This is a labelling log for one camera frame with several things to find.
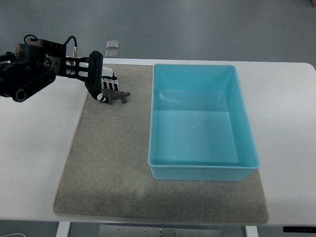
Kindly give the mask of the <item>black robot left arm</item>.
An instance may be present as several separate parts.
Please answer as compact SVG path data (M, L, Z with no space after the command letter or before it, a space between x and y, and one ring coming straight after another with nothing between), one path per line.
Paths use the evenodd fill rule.
M74 41L73 56L76 57L75 36L69 36L60 44L25 35L24 42L16 44L15 52L0 56L0 95L21 103L53 83L57 76L74 75L75 71L66 68L75 65L66 60L70 40Z

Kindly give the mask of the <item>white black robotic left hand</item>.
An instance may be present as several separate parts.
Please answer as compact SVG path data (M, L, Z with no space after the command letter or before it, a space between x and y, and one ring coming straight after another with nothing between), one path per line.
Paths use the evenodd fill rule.
M101 88L97 91L96 99L101 103L110 104L114 99L115 91L118 92L118 78L113 69L103 66L101 74Z

